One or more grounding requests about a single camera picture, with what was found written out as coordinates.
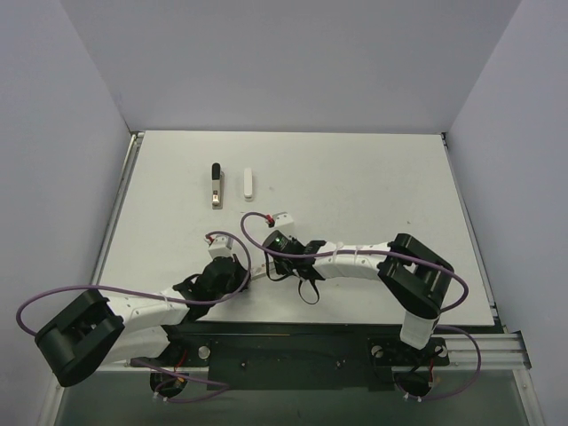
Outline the printed staple box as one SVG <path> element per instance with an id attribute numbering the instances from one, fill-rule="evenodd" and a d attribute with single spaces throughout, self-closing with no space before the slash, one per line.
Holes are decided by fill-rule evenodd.
<path id="1" fill-rule="evenodd" d="M 270 264 L 263 263 L 257 266 L 253 266 L 250 271 L 250 280 L 260 280 L 267 277 L 267 273 L 270 271 Z"/>

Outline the white staple box sleeve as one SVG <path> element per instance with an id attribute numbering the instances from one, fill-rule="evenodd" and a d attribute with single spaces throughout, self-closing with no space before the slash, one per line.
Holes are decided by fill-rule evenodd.
<path id="1" fill-rule="evenodd" d="M 245 168 L 243 171 L 243 197 L 247 201 L 254 198 L 254 175 L 251 168 Z"/>

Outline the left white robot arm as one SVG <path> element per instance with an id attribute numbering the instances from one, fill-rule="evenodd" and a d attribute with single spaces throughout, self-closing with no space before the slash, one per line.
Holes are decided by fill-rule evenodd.
<path id="1" fill-rule="evenodd" d="M 133 290 L 104 296 L 86 289 L 36 333 L 35 344 L 63 387 L 120 360 L 155 358 L 170 366 L 180 360 L 183 344 L 167 329 L 205 317 L 247 288 L 250 276 L 236 256 L 221 256 L 201 273 L 148 297 Z"/>

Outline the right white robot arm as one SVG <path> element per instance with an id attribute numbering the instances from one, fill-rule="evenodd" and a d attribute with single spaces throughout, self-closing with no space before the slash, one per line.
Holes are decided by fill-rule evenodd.
<path id="1" fill-rule="evenodd" d="M 453 267 L 409 234 L 368 246 L 299 240 L 274 231 L 262 244 L 276 272 L 294 274 L 312 285 L 318 280 L 359 279 L 382 282 L 405 309 L 396 342 L 398 356 L 415 363 L 429 350 L 450 285 Z"/>

